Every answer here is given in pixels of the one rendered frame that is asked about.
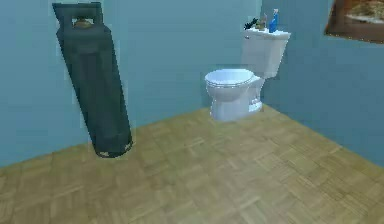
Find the white toilet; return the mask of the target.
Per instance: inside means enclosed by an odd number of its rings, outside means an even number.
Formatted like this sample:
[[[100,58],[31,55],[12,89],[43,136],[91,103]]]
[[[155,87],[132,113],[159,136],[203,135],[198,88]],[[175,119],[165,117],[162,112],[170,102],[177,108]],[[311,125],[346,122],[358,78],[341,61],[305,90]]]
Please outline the white toilet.
[[[290,36],[281,30],[251,28],[242,32],[240,67],[214,70],[204,77],[211,97],[210,115],[215,120],[235,121],[262,109],[262,87],[278,74]]]

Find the dark grey gas cylinder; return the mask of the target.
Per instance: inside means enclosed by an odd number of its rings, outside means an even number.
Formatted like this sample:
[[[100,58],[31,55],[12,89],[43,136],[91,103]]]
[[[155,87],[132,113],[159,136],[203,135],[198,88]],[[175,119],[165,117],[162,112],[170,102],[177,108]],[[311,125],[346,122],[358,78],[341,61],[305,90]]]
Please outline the dark grey gas cylinder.
[[[133,144],[112,32],[102,5],[54,3],[56,36],[95,153],[115,158]]]

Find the small black object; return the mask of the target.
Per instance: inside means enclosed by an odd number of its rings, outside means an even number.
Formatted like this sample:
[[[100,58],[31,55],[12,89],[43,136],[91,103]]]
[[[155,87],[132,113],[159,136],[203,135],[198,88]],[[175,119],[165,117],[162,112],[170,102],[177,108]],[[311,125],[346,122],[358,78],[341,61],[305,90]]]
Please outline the small black object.
[[[244,30],[251,29],[254,25],[257,24],[258,18],[253,18],[250,22],[247,22],[244,24]]]

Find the small brown object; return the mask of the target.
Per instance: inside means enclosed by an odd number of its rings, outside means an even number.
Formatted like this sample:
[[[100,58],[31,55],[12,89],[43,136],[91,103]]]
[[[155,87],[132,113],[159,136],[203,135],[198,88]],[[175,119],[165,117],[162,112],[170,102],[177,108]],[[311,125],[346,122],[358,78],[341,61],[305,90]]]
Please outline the small brown object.
[[[266,29],[266,23],[267,23],[267,15],[264,15],[261,17],[257,23],[256,23],[256,28],[260,31],[264,31]]]

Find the blue spray bottle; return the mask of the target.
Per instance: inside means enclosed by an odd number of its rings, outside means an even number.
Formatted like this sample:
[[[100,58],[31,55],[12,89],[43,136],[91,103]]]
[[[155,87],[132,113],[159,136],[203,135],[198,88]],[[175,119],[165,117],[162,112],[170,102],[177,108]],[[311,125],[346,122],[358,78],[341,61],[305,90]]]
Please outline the blue spray bottle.
[[[273,10],[273,18],[269,23],[269,32],[274,33],[277,30],[277,23],[278,23],[278,9]]]

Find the brown framed wall picture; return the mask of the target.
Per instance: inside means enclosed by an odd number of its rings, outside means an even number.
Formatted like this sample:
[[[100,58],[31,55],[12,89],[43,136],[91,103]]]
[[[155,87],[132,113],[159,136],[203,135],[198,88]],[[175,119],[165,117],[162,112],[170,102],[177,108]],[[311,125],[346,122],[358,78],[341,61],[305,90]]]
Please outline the brown framed wall picture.
[[[384,45],[384,0],[333,0],[324,34]]]

